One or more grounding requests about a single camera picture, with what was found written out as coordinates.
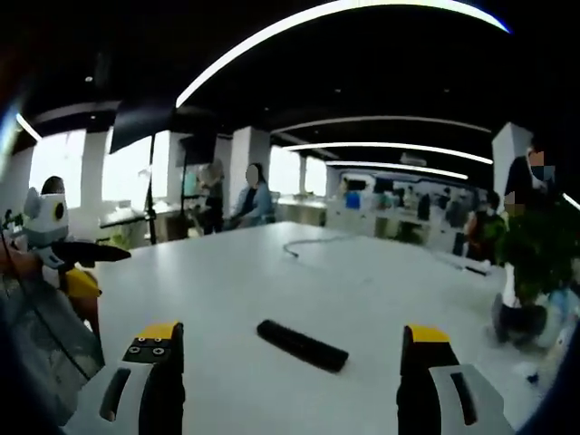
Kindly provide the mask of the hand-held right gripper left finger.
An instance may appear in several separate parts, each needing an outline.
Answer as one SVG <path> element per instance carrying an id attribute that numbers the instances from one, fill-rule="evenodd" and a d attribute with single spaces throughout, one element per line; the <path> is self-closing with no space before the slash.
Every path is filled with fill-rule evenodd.
<path id="1" fill-rule="evenodd" d="M 181 322 L 151 324 L 81 390 L 65 434 L 180 434 L 185 403 Z"/>

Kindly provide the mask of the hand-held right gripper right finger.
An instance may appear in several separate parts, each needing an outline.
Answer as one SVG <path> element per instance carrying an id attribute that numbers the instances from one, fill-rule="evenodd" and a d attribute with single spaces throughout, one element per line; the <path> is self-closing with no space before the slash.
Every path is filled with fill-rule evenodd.
<path id="1" fill-rule="evenodd" d="M 396 403 L 400 434 L 515 432 L 499 392 L 475 366 L 459 362 L 436 327 L 404 327 Z"/>

